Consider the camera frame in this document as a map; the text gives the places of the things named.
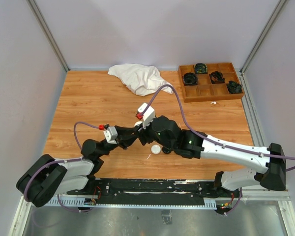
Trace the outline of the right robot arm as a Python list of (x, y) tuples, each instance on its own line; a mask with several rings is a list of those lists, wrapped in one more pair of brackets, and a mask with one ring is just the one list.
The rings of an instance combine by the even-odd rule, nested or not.
[(269, 147), (240, 145), (217, 139), (203, 132), (181, 129), (173, 120), (160, 116), (148, 125), (135, 123), (142, 145), (159, 143), (165, 153), (174, 152), (183, 158), (219, 159), (244, 166), (244, 169), (215, 175), (214, 193), (223, 197), (242, 187), (260, 186), (275, 191), (286, 189), (286, 162), (278, 144)]

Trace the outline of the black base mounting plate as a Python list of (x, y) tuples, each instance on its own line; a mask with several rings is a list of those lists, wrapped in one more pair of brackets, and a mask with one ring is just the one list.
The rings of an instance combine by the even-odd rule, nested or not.
[(136, 207), (200, 207), (205, 199), (233, 200), (239, 191), (215, 186), (213, 181), (186, 179), (96, 178), (67, 192), (94, 198), (98, 204)]

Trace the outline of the white round charging case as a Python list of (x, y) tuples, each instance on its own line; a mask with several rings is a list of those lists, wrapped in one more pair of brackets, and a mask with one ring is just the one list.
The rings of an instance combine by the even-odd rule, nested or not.
[(142, 121), (138, 121), (134, 124), (134, 127), (141, 127), (142, 126)]

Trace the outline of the black charging case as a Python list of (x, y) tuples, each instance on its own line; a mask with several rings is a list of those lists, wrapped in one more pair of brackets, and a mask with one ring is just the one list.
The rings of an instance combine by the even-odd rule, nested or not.
[(162, 151), (164, 154), (170, 154), (172, 152), (172, 150), (170, 148), (167, 147), (162, 147)]

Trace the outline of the wooden compartment tray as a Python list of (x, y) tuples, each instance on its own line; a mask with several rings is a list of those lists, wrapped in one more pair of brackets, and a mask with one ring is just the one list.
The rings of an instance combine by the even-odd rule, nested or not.
[(241, 99), (244, 95), (230, 62), (180, 65), (178, 74), (186, 103)]

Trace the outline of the white crumpled cloth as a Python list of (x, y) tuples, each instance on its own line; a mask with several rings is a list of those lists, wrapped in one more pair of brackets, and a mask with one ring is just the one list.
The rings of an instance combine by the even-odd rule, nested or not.
[(163, 79), (155, 66), (141, 64), (118, 64), (109, 68), (108, 74), (118, 77), (135, 95), (147, 96), (157, 92), (163, 85), (172, 85)]

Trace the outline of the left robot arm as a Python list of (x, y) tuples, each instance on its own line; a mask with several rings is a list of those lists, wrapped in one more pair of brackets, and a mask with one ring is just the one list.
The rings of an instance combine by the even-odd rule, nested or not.
[(91, 178), (103, 165), (101, 156), (109, 155), (117, 147), (127, 149), (138, 138), (138, 126), (132, 128), (104, 125), (102, 141), (87, 139), (81, 146), (81, 157), (56, 159), (41, 156), (17, 181), (16, 188), (24, 199), (42, 207), (55, 195), (80, 190), (91, 194), (95, 182)]

